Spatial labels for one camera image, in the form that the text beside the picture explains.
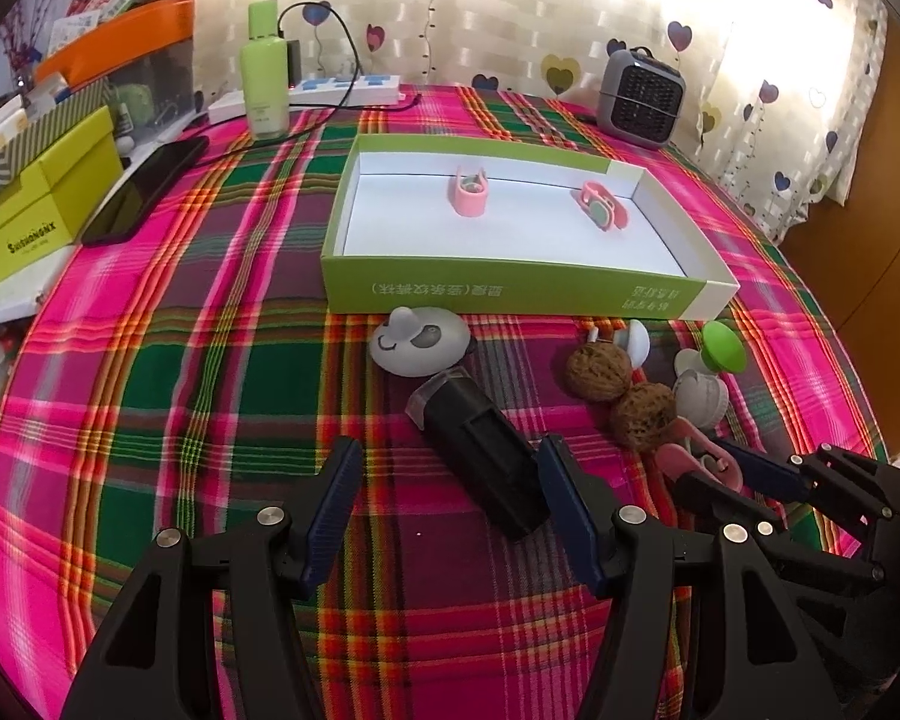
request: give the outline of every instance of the plaid tablecloth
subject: plaid tablecloth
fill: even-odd
[[[568,571],[549,523],[519,543],[487,525],[403,415],[415,382],[365,342],[381,317],[327,314],[319,249],[357,132],[519,139],[648,167],[741,283],[723,319],[749,349],[727,379],[725,435],[773,453],[827,440],[885,459],[833,330],[778,251],[679,157],[606,139],[557,100],[425,88],[409,111],[343,112],[317,135],[191,172],[125,245],[82,250],[26,340],[0,418],[0,662],[45,717],[130,568],[162,527],[215,533],[278,502],[338,434],[365,483],[329,583],[300,605],[331,720],[572,718],[607,618]],[[300,115],[298,127],[325,116]],[[242,122],[210,154],[245,146]],[[562,433],[626,501],[682,521],[663,480],[595,428],[554,379],[592,322],[472,316],[474,377],[531,440]],[[643,374],[672,383],[698,327],[652,322]],[[829,523],[802,538],[837,552]],[[677,594],[660,714],[682,696]],[[226,711],[239,716],[226,600],[215,600]],[[120,696],[113,697],[114,703]]]

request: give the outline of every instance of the silver screw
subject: silver screw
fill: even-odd
[[[724,526],[724,536],[727,538],[727,541],[732,541],[734,544],[742,544],[746,541],[746,528],[731,522],[730,525]]]
[[[176,528],[164,528],[156,535],[156,545],[158,547],[172,547],[180,543],[180,531]]]
[[[261,525],[277,525],[283,522],[283,509],[279,506],[268,506],[257,512],[257,522]]]
[[[647,513],[639,506],[624,506],[620,509],[620,518],[631,525],[639,525],[647,519]]]

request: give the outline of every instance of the panda face object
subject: panda face object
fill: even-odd
[[[470,329],[453,312],[401,306],[373,332],[370,357],[383,370],[418,378],[456,365],[469,343]]]

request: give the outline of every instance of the power cord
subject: power cord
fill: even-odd
[[[223,154],[218,154],[217,156],[211,157],[210,159],[205,159],[202,162],[197,162],[197,164],[194,165],[194,167],[192,167],[191,170],[195,170],[198,167],[209,167],[211,165],[216,164],[216,162],[220,161],[221,159],[226,159],[227,157],[236,156],[237,154],[244,154],[244,153],[247,153],[247,151],[255,151],[255,149],[257,149],[257,148],[273,148],[274,146],[281,146],[284,143],[288,143],[290,141],[295,141],[306,135],[310,135],[311,133],[316,132],[317,129],[320,129],[325,124],[327,124],[327,122],[329,122],[330,119],[333,119],[333,117],[336,116],[338,111],[343,111],[343,110],[347,110],[347,111],[380,110],[380,111],[389,111],[391,113],[400,113],[401,111],[410,110],[410,108],[413,108],[413,107],[415,107],[415,105],[418,105],[418,103],[420,103],[420,94],[417,94],[417,95],[415,95],[415,97],[413,98],[413,100],[410,103],[403,105],[399,108],[391,108],[389,106],[383,106],[383,105],[347,105],[346,100],[348,100],[348,98],[350,98],[350,93],[353,92],[353,87],[356,86],[357,79],[360,77],[361,65],[360,65],[360,55],[357,54],[357,44],[354,43],[353,37],[350,34],[350,30],[346,28],[346,22],[343,20],[343,18],[341,18],[341,15],[338,14],[338,12],[336,10],[334,10],[332,7],[330,7],[330,5],[326,4],[325,2],[314,2],[311,0],[294,2],[289,7],[284,8],[281,11],[280,15],[277,17],[277,20],[276,20],[277,35],[279,35],[281,38],[284,36],[283,28],[281,28],[280,23],[282,22],[283,17],[285,15],[287,15],[294,8],[305,7],[308,5],[317,5],[321,8],[323,8],[324,10],[329,11],[330,13],[333,14],[334,18],[336,18],[337,21],[340,22],[340,25],[343,27],[343,34],[346,34],[346,39],[348,40],[348,42],[350,44],[350,49],[352,50],[353,56],[356,60],[356,62],[355,62],[356,68],[353,71],[352,79],[350,79],[350,85],[346,88],[346,92],[343,93],[343,97],[341,98],[340,102],[335,103],[333,105],[309,105],[309,104],[301,104],[301,103],[290,103],[289,104],[290,108],[294,108],[294,107],[317,108],[317,109],[327,108],[327,109],[330,109],[330,113],[322,121],[316,122],[315,124],[311,124],[309,127],[305,127],[304,129],[301,129],[300,132],[292,132],[289,135],[285,135],[282,138],[276,138],[271,141],[261,141],[259,143],[252,143],[250,146],[243,146],[242,148],[233,148],[233,149],[231,149],[231,151],[225,151]],[[214,124],[208,124],[207,127],[200,129],[199,132],[194,133],[194,135],[199,135],[199,133],[207,131],[207,129],[210,129],[210,127],[216,127],[217,124],[223,124],[224,122],[230,122],[233,119],[240,119],[240,117],[242,117],[242,115],[243,114],[230,117],[229,119],[222,119],[221,121],[215,122]]]

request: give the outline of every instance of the pink clip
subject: pink clip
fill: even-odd
[[[478,217],[487,210],[487,174],[481,167],[477,175],[461,176],[453,186],[453,209],[462,217]]]
[[[613,226],[622,230],[629,222],[626,206],[599,181],[583,182],[583,189],[577,196],[577,204],[602,230],[608,230]]]
[[[692,448],[695,448],[698,453],[709,455],[710,460],[706,458],[703,461],[697,460],[678,443],[665,443],[656,450],[653,461],[668,479],[675,482],[683,474],[691,471],[703,471],[711,479],[720,482],[735,493],[739,493],[743,489],[744,475],[737,461],[730,453],[708,440],[689,420],[678,416],[670,426],[669,439],[671,442],[689,440]]]

